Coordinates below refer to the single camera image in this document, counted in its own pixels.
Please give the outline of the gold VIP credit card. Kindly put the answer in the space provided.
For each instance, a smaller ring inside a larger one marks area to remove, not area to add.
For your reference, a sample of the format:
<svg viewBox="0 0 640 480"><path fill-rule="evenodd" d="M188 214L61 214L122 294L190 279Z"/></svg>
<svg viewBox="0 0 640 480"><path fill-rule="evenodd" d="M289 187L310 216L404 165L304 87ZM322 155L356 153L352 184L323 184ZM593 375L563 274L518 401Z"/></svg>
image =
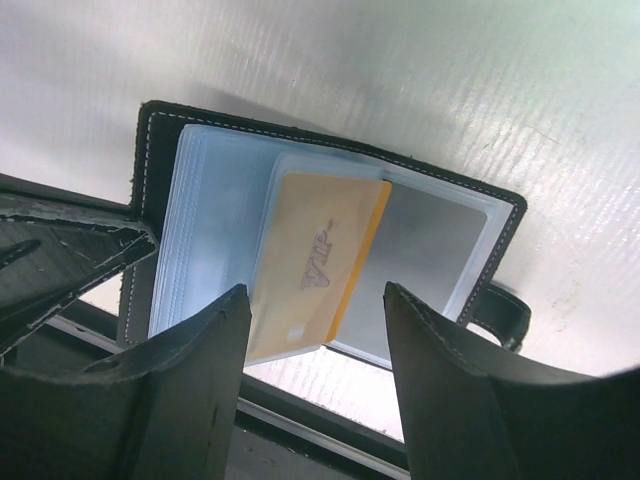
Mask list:
<svg viewBox="0 0 640 480"><path fill-rule="evenodd" d="M336 337L391 190L378 179L284 176L251 292L247 364Z"/></svg>

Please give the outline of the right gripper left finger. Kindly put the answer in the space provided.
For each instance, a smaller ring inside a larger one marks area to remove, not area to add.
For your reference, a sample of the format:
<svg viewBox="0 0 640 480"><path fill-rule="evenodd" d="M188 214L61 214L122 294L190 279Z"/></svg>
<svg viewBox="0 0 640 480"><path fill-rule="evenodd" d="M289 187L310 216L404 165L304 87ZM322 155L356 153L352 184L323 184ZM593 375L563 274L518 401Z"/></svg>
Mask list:
<svg viewBox="0 0 640 480"><path fill-rule="evenodd" d="M72 374L1 371L5 479L221 479L248 343L247 289Z"/></svg>

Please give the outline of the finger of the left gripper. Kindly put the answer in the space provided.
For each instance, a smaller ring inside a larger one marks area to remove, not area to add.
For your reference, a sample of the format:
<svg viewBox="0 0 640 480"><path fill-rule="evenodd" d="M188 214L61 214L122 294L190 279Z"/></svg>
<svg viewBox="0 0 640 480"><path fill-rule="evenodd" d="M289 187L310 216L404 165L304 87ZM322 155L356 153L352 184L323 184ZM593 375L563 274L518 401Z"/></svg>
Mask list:
<svg viewBox="0 0 640 480"><path fill-rule="evenodd" d="M1 177L1 351L157 250L120 204Z"/></svg>

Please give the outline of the black leather card holder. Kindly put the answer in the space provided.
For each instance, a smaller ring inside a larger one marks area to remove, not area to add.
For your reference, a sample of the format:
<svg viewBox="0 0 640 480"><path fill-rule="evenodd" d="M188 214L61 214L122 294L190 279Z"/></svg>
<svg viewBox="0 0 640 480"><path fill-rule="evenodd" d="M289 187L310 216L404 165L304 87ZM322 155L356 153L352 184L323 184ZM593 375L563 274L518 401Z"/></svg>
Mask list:
<svg viewBox="0 0 640 480"><path fill-rule="evenodd" d="M509 350L528 329L528 307L491 283L525 199L390 151L149 101L131 208L159 247L124 276L122 347L237 284L251 305L250 365L324 346L389 368L389 282Z"/></svg>

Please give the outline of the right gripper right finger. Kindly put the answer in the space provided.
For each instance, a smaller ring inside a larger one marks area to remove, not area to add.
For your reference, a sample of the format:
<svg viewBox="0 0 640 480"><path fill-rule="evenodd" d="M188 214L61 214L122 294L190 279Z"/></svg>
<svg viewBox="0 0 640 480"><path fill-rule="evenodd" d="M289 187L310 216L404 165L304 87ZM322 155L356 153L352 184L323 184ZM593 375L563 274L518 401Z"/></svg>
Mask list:
<svg viewBox="0 0 640 480"><path fill-rule="evenodd" d="M639 372L590 377L513 353L388 283L384 310L415 479L635 479Z"/></svg>

